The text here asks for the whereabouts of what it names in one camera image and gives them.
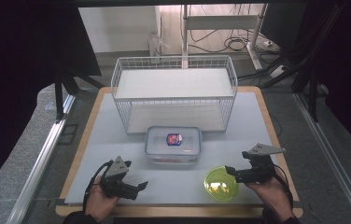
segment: plastic food container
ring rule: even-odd
[[[202,149],[196,127],[160,127],[147,130],[146,153],[154,163],[195,163]]]

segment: human hand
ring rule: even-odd
[[[275,171],[283,180],[286,180],[279,168],[275,167]],[[290,217],[295,217],[286,191],[274,177],[265,183],[249,183],[246,186],[257,193],[260,199],[277,214],[281,222],[286,221]]]
[[[99,175],[94,180],[85,209],[85,215],[91,215],[97,222],[108,217],[120,199],[120,197],[107,198],[105,196],[100,186],[101,178]]]

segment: wire basket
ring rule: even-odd
[[[237,93],[229,56],[119,58],[112,96],[127,133],[151,126],[225,132]]]

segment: white wall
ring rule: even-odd
[[[79,13],[94,52],[148,50],[158,32],[158,7],[84,7]]]

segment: gray carpet floor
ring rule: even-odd
[[[118,57],[146,55],[144,51],[122,52],[116,55],[97,54],[103,76],[95,77],[95,79],[109,85]],[[232,60],[237,75],[243,76],[255,72],[246,55],[232,55]],[[268,76],[262,77],[261,80],[246,79],[239,84],[257,85],[269,79]],[[289,77],[262,92],[280,145],[288,150],[285,157],[304,210],[301,221],[302,223],[351,223],[351,204],[298,107],[294,94],[290,91],[289,86],[292,80],[293,77]],[[56,215],[55,205],[61,203],[57,198],[98,92],[89,83],[82,80],[77,82],[81,88],[80,94],[76,96],[63,133],[53,151],[23,223],[61,223],[63,221],[63,217]],[[55,108],[52,105],[54,102],[52,86],[42,90],[37,101],[38,107],[29,125],[0,171],[0,223],[7,221],[56,117]],[[317,116],[318,124],[351,178],[351,135],[331,114],[325,104],[325,97],[317,99]],[[225,221],[227,223],[259,223],[258,220],[206,218],[115,219],[115,223],[197,224]]]

